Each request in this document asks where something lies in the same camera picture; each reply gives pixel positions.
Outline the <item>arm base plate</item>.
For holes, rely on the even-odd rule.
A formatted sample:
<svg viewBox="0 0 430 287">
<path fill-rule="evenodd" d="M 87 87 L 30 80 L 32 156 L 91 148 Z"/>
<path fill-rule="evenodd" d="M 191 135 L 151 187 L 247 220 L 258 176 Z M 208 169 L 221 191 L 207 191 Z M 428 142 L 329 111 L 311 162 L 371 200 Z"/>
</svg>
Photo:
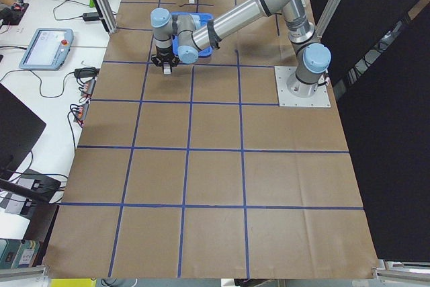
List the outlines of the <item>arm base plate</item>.
<svg viewBox="0 0 430 287">
<path fill-rule="evenodd" d="M 330 108 L 324 75 L 307 85 L 296 78 L 296 67 L 274 66 L 277 97 L 281 108 Z"/>
</svg>

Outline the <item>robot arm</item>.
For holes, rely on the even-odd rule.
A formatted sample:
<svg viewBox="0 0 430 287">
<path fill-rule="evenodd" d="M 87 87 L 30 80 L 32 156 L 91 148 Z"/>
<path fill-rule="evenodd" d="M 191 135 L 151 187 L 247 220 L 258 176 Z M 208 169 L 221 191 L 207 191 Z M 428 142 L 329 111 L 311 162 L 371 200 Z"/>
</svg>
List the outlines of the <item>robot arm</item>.
<svg viewBox="0 0 430 287">
<path fill-rule="evenodd" d="M 297 97 L 311 97 L 322 86 L 320 78 L 331 63 L 331 52 L 316 39 L 315 26 L 307 17 L 302 0 L 246 0 L 220 17 L 208 20 L 206 25 L 198 22 L 196 15 L 172 14 L 158 7 L 150 15 L 156 48 L 151 61 L 158 67 L 171 68 L 179 63 L 194 64 L 203 49 L 217 49 L 226 37 L 276 13 L 284 18 L 298 60 L 296 71 L 287 80 L 287 88 Z"/>
</svg>

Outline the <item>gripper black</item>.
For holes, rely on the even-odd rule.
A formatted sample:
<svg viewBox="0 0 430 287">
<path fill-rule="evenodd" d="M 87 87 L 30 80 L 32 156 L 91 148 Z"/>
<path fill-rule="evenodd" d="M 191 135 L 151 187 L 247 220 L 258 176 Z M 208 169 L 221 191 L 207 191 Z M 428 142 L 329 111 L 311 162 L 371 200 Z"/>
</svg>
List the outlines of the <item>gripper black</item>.
<svg viewBox="0 0 430 287">
<path fill-rule="evenodd" d="M 161 68 L 162 71 L 164 71 L 165 63 L 169 65 L 170 71 L 180 63 L 179 57 L 173 52 L 152 54 L 151 61 L 156 67 Z"/>
</svg>

